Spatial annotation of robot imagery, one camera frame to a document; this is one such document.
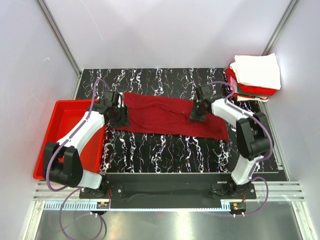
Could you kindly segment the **dark red t-shirt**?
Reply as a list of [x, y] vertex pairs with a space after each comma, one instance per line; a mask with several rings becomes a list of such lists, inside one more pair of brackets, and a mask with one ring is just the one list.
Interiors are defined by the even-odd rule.
[[226, 122], [207, 114], [205, 121], [189, 120], [193, 102], [188, 99], [124, 93], [130, 126], [117, 130], [141, 134], [182, 135], [189, 137], [229, 140]]

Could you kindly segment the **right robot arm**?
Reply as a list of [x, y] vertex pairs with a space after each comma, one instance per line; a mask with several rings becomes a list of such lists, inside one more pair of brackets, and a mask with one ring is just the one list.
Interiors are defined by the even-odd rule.
[[253, 113], [231, 103], [227, 97], [215, 95], [210, 85], [196, 88], [196, 98], [189, 119], [204, 122], [206, 115], [219, 117], [236, 128], [239, 158], [226, 184], [228, 195], [239, 198], [252, 182], [256, 166], [273, 153], [274, 142], [266, 115]]

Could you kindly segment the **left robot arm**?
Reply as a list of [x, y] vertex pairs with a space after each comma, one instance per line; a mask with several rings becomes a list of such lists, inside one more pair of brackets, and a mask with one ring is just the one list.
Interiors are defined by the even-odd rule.
[[97, 198], [108, 193], [102, 175], [85, 170], [80, 159], [87, 143], [106, 123], [111, 128], [130, 126], [129, 108], [124, 104], [122, 92], [106, 90], [101, 99], [91, 101], [83, 117], [64, 137], [45, 145], [43, 178], [51, 191], [89, 188]]

